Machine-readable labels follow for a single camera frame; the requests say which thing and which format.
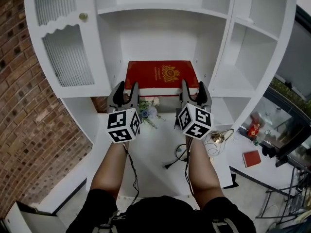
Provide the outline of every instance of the cabinet knob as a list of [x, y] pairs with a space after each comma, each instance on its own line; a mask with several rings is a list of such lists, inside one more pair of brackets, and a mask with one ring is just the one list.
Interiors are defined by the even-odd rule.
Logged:
[[87, 13], [80, 13], [79, 18], [81, 21], [86, 21], [87, 20]]

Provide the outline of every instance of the black shirt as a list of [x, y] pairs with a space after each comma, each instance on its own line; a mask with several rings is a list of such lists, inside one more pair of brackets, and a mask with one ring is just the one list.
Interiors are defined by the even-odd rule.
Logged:
[[162, 196], [147, 198], [131, 205], [125, 213], [117, 214], [115, 199], [106, 191], [95, 189], [67, 233], [92, 233], [94, 227], [115, 227], [123, 232], [256, 232], [253, 222], [227, 198], [209, 201], [203, 210], [193, 208], [181, 200]]

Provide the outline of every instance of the forearm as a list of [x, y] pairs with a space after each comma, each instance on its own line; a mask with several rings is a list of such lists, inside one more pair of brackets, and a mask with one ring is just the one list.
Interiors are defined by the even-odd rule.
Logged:
[[202, 209], [205, 204], [224, 196], [217, 173], [210, 162], [209, 156], [201, 140], [193, 139], [190, 150], [189, 178], [194, 197]]
[[125, 162], [126, 152], [123, 143], [112, 143], [93, 178], [90, 189], [105, 190], [117, 199], [123, 179]]

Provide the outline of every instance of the book cover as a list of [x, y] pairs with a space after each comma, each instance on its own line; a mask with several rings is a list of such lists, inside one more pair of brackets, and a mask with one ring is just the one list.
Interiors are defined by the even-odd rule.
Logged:
[[243, 153], [245, 167], [257, 165], [261, 162], [258, 150]]
[[125, 91], [129, 92], [138, 82], [141, 96], [179, 95], [183, 79], [194, 95], [199, 82], [190, 61], [130, 61]]

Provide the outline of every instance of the cabinet door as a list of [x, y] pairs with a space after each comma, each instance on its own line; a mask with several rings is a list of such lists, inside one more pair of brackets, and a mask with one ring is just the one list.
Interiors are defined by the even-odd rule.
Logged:
[[25, 10], [35, 52], [57, 97], [108, 95], [95, 0], [25, 0]]

